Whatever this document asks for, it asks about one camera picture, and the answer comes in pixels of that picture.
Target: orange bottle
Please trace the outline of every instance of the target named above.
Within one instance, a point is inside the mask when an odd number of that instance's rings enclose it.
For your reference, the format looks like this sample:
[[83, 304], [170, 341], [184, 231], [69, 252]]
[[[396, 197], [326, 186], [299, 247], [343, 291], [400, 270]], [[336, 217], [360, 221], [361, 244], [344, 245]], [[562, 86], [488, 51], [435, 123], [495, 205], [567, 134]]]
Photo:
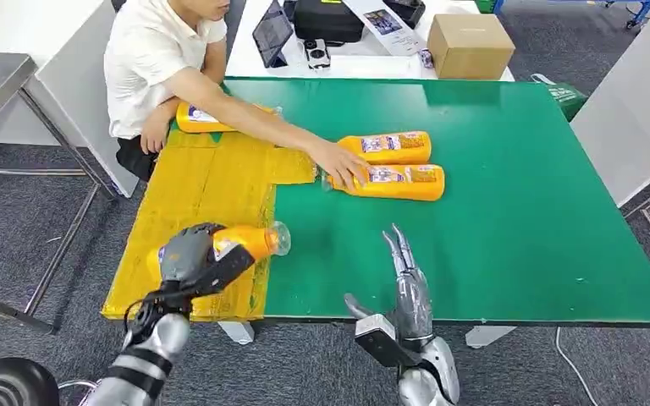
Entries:
[[256, 261], [270, 255], [286, 255], [290, 251], [290, 231], [281, 222], [270, 228], [252, 226], [228, 227], [213, 234], [213, 250], [216, 258], [229, 244], [242, 244]]
[[[272, 114], [280, 113], [279, 107], [257, 107]], [[220, 123], [207, 112], [198, 110], [195, 106], [191, 106], [185, 101], [182, 101], [178, 105], [178, 109], [175, 113], [175, 122], [178, 123], [178, 128], [185, 133], [223, 133], [227, 131], [235, 131], [232, 127]]]
[[432, 154], [430, 135], [425, 131], [376, 134], [367, 136], [349, 135], [338, 144], [369, 163], [427, 163]]
[[355, 189], [348, 190], [335, 186], [332, 176], [323, 177], [326, 187], [353, 196], [435, 201], [444, 193], [444, 170], [438, 165], [375, 165], [365, 184], [353, 180]]

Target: bottle label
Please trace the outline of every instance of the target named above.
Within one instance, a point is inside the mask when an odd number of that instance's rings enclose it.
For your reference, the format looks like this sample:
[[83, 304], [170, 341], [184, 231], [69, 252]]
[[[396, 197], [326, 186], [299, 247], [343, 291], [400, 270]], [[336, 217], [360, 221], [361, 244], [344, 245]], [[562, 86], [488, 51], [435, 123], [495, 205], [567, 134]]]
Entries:
[[237, 242], [230, 239], [213, 240], [213, 257], [216, 262], [226, 256], [230, 250], [238, 245]]
[[370, 177], [370, 182], [379, 183], [379, 184], [406, 181], [405, 175], [395, 171], [391, 167], [374, 167], [369, 172], [369, 177]]
[[407, 180], [412, 183], [437, 182], [435, 168], [432, 165], [421, 165], [419, 167], [407, 167], [405, 169]]
[[188, 106], [188, 120], [197, 123], [217, 123], [218, 121], [207, 112], [198, 110], [195, 106]]
[[421, 134], [409, 132], [362, 137], [360, 143], [363, 152], [380, 152], [397, 151], [403, 148], [417, 148], [424, 146], [425, 140]]

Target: robotic arm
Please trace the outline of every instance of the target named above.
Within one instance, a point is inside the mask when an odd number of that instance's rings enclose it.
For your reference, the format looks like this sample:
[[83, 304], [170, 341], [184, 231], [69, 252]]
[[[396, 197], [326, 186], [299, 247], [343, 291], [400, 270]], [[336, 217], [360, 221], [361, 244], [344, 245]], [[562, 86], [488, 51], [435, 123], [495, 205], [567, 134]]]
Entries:
[[396, 239], [383, 231], [393, 257], [397, 301], [393, 311], [375, 314], [352, 294], [344, 296], [358, 319], [355, 341], [385, 367], [399, 370], [399, 397], [405, 406], [453, 406], [460, 382], [449, 345], [432, 334], [432, 306], [427, 279], [415, 263], [410, 243], [392, 225]]
[[[158, 251], [162, 283], [141, 303], [121, 353], [88, 397], [89, 406], [150, 406], [158, 398], [190, 333], [190, 301], [222, 291], [256, 258], [241, 244], [213, 250], [214, 223], [186, 228]], [[383, 236], [392, 252], [397, 305], [388, 317], [360, 306], [351, 294], [345, 304], [358, 320], [355, 340], [383, 366], [399, 368], [399, 395], [405, 406], [453, 406], [460, 397], [448, 344], [432, 334], [427, 280], [410, 244], [393, 225], [396, 238]]]
[[158, 398], [190, 333], [190, 301], [222, 291], [255, 258], [240, 244], [219, 251], [212, 236], [224, 226], [203, 223], [186, 228], [158, 251], [162, 282], [141, 303], [121, 353], [88, 397], [89, 406], [148, 406]]

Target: white wall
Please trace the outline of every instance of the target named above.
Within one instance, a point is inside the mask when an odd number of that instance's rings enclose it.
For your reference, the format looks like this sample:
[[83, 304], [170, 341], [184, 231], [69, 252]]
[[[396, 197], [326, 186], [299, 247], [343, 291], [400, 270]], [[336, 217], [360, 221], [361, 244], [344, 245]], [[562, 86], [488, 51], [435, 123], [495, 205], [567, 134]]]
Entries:
[[[114, 17], [110, 0], [0, 0], [0, 52], [31, 55], [39, 70], [27, 88], [130, 196], [137, 178], [118, 165], [118, 143], [108, 135], [103, 52]], [[57, 144], [18, 97], [0, 113], [0, 142]]]
[[28, 53], [42, 67], [103, 0], [0, 0], [0, 52]]

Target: floor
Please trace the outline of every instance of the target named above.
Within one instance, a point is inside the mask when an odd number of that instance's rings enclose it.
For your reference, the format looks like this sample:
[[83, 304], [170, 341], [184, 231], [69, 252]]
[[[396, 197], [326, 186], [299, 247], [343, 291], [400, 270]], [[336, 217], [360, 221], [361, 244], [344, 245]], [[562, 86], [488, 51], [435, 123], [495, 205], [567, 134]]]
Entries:
[[[233, 2], [232, 14], [238, 4]], [[584, 3], [508, 0], [501, 19], [517, 45], [518, 80], [546, 74], [591, 92], [633, 38], [622, 8]], [[68, 167], [50, 147], [0, 145], [0, 165]], [[0, 177], [0, 299], [24, 306], [75, 214], [85, 178]], [[645, 198], [650, 189], [638, 199]], [[143, 185], [131, 200], [96, 199], [38, 315], [59, 326], [43, 336], [0, 319], [0, 357], [24, 356], [58, 380], [97, 379], [118, 352], [123, 332], [98, 311], [128, 237]], [[650, 258], [650, 229], [641, 216], [631, 229]], [[162, 396], [165, 405], [395, 405], [395, 376], [356, 346], [353, 326], [256, 324], [257, 340], [229, 341], [213, 324], [193, 326], [185, 356]], [[554, 349], [554, 329], [518, 328], [473, 350], [465, 326], [436, 328], [452, 346], [460, 404], [586, 405], [575, 374]], [[650, 329], [565, 328], [562, 347], [579, 366], [600, 405], [650, 405]], [[73, 393], [65, 393], [72, 398]]]

